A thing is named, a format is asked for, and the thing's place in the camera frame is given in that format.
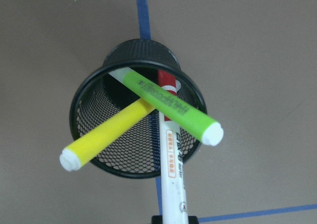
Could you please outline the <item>black mesh pen cup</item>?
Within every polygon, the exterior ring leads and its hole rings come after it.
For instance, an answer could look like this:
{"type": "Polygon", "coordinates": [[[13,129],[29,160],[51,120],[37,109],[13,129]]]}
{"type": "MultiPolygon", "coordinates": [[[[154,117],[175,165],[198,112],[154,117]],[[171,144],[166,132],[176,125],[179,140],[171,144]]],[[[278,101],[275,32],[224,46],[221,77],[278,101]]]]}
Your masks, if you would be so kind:
{"type": "Polygon", "coordinates": [[[74,95],[69,115],[70,131],[77,140],[114,117],[119,134],[91,162],[117,176],[133,179],[160,175],[159,112],[111,76],[111,71],[129,67],[158,82],[158,72],[173,75],[180,83],[178,98],[206,112],[204,98],[184,74],[176,56],[166,46],[147,39],[133,39],[116,46],[101,68],[93,72],[74,95]]]}

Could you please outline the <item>green highlighter pen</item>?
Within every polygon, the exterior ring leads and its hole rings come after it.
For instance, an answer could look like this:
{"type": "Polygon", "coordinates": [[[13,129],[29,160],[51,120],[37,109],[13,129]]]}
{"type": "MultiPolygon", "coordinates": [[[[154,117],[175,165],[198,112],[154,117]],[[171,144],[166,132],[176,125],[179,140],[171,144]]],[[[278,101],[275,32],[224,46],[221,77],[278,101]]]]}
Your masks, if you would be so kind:
{"type": "Polygon", "coordinates": [[[222,141],[224,130],[217,120],[136,71],[125,67],[113,70],[109,74],[203,144],[216,146],[222,141]]]}

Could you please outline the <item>yellow highlighter pen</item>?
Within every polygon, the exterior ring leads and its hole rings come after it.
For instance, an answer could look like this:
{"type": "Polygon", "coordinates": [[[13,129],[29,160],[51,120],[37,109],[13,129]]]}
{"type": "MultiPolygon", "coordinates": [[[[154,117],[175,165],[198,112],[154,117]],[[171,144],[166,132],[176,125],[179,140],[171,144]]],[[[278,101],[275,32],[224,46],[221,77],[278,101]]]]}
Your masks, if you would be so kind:
{"type": "Polygon", "coordinates": [[[138,99],[128,105],[87,134],[66,146],[59,156],[61,166],[66,171],[79,170],[154,110],[155,107],[143,99],[138,99]]]}

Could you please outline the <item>white red-capped marker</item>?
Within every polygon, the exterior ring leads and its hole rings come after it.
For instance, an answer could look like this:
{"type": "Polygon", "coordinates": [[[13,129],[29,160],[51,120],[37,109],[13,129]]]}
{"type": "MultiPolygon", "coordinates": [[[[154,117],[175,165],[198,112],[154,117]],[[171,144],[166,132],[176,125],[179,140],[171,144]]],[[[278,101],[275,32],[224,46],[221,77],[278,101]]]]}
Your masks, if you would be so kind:
{"type": "Polygon", "coordinates": [[[181,133],[177,123],[159,113],[162,222],[188,224],[181,133]]]}

